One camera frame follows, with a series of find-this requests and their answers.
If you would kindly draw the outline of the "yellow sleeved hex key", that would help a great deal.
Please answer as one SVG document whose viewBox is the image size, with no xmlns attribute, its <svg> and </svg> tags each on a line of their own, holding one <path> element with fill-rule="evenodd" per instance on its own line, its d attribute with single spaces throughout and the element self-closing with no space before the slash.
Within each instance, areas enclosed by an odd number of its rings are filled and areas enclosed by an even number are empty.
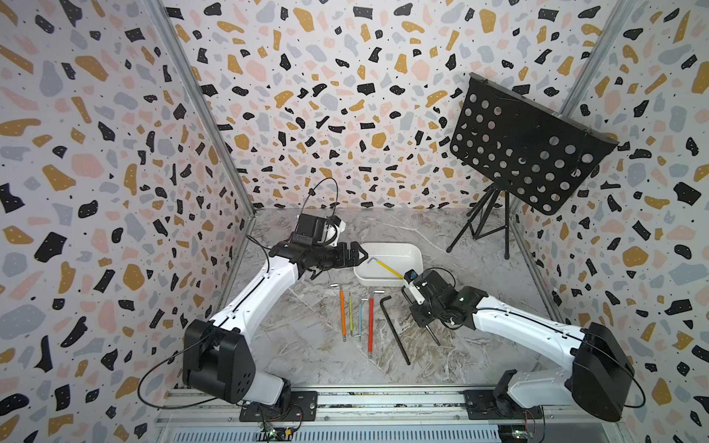
<svg viewBox="0 0 709 443">
<path fill-rule="evenodd" d="M 385 264 L 383 261 L 379 260 L 378 258 L 371 257 L 371 258 L 369 258 L 368 262 L 375 262 L 375 263 L 379 264 L 380 266 L 382 266 L 383 269 L 387 269 L 387 271 L 389 271 L 391 274 L 393 274 L 398 279 L 404 280 L 404 276 L 402 276 L 401 273 L 398 273 L 398 271 L 395 271 L 392 267 Z"/>
</svg>

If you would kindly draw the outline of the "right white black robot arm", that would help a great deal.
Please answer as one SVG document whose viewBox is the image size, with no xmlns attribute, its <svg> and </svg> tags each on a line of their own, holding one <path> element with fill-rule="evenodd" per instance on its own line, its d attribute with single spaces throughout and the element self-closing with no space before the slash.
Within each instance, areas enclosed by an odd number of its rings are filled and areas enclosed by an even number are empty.
<svg viewBox="0 0 709 443">
<path fill-rule="evenodd" d="M 490 418 L 522 413 L 539 417 L 547 406 L 576 406 L 606 422 L 627 409 L 634 371 L 612 332 L 598 323 L 581 328 L 557 323 L 509 306 L 470 286 L 456 289 L 435 269 L 404 273 L 403 292 L 420 328 L 439 321 L 449 330 L 468 328 L 495 334 L 546 357 L 555 367 L 507 370 L 496 387 L 469 410 Z"/>
</svg>

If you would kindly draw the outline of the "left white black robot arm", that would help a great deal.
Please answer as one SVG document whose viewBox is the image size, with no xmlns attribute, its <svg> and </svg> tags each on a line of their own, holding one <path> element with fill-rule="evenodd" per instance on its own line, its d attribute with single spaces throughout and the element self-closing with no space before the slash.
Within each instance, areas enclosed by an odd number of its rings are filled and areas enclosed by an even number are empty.
<svg viewBox="0 0 709 443">
<path fill-rule="evenodd" d="M 283 406 L 290 402 L 287 380 L 258 371 L 250 350 L 252 336 L 279 298 L 303 275 L 350 269 L 369 254 L 356 242 L 339 240 L 346 223 L 300 214 L 286 239 L 266 249 L 260 272 L 224 309 L 186 329 L 183 383 L 219 400 Z"/>
</svg>

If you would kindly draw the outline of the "thin dark grey hex key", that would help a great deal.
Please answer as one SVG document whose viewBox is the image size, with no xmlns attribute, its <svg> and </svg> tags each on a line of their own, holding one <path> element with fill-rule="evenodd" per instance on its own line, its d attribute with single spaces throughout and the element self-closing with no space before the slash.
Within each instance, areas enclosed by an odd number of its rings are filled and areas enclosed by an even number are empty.
<svg viewBox="0 0 709 443">
<path fill-rule="evenodd" d="M 432 338 L 432 340 L 434 341 L 435 345 L 441 346 L 441 341 L 439 340 L 437 335 L 434 333 L 432 328 L 430 326 L 426 325 L 425 329 L 428 332 L 428 334 L 430 335 L 430 337 Z"/>
</svg>

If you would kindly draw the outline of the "large black hex key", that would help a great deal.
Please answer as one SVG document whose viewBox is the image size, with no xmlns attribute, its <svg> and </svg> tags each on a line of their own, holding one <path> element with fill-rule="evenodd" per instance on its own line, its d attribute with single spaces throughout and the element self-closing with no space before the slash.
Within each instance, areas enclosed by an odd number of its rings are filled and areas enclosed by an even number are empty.
<svg viewBox="0 0 709 443">
<path fill-rule="evenodd" d="M 385 317 L 385 320 L 388 324 L 388 327 L 390 328 L 391 333 L 393 334 L 393 338 L 395 340 L 395 343 L 397 344 L 397 347 L 404 358 L 404 362 L 406 362 L 406 365 L 412 365 L 410 357 L 408 353 L 405 350 L 404 344 L 401 340 L 401 337 L 398 333 L 398 330 L 396 330 L 396 327 L 394 326 L 393 320 L 391 319 L 391 316 L 386 308 L 386 302 L 390 301 L 392 297 L 390 295 L 385 295 L 380 299 L 380 309 Z"/>
</svg>

